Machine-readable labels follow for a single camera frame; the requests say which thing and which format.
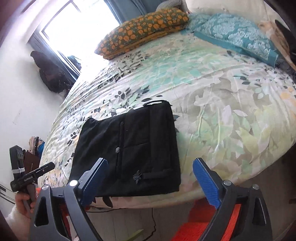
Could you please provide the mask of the left forearm white sleeve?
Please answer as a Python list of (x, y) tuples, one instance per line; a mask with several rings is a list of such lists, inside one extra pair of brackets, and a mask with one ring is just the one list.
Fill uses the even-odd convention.
[(5, 218), (9, 227), (16, 235), (18, 240), (29, 240), (29, 230), (31, 219), (21, 214), (15, 205), (10, 214)]

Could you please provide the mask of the left hand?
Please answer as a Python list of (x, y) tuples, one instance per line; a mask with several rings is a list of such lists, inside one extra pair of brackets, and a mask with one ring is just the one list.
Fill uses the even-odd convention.
[(26, 207), (26, 205), (28, 204), (28, 200), (30, 200), (30, 196), (27, 193), (23, 193), (23, 192), (18, 192), (15, 195), (15, 202), (16, 202), (16, 208), (18, 210), (18, 212), (24, 216), (26, 216), (27, 218), (31, 218), (31, 214), (34, 213), (34, 207), (36, 205), (36, 201), (32, 201), (30, 203), (30, 207)]

